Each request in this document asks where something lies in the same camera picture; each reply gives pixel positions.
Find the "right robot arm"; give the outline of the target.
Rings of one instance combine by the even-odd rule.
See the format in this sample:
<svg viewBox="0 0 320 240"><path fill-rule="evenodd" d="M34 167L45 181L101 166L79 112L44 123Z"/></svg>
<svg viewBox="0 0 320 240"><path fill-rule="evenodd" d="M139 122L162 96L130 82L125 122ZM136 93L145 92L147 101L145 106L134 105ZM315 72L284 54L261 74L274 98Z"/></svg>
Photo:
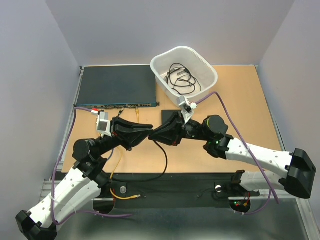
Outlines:
<svg viewBox="0 0 320 240"><path fill-rule="evenodd" d="M199 123L192 119L185 121L181 113L175 112L148 138L168 146L178 146L182 139L204 141L203 149L214 158L257 166L258 172L239 170L234 174L230 189L235 195L270 189L286 191L300 199L311 197L317 169L305 150L264 148L233 137L228 129L219 115L210 115Z"/></svg>

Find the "small black network switch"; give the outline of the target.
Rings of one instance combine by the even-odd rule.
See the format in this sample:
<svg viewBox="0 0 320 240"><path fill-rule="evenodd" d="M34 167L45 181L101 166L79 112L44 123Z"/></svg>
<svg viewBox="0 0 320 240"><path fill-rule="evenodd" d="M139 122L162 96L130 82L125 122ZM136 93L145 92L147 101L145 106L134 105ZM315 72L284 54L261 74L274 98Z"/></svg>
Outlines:
<svg viewBox="0 0 320 240"><path fill-rule="evenodd" d="M161 111L161 124L164 125L170 118L172 115L176 114L176 113L180 113L180 110L162 110Z"/></svg>

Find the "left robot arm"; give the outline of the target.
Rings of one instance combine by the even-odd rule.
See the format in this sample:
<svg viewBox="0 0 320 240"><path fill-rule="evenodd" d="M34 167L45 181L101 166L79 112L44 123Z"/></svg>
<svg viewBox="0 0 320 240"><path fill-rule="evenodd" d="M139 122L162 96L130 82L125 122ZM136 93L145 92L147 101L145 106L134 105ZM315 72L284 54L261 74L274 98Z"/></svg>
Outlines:
<svg viewBox="0 0 320 240"><path fill-rule="evenodd" d="M74 143L75 163L65 178L40 203L16 215L20 232L28 240L54 240L58 235L57 227L63 223L59 216L65 218L91 199L111 193L111 175L103 170L107 162L103 155L118 146L131 151L152 130L151 124L134 123L118 116L112 120L98 116L96 131L100 136Z"/></svg>

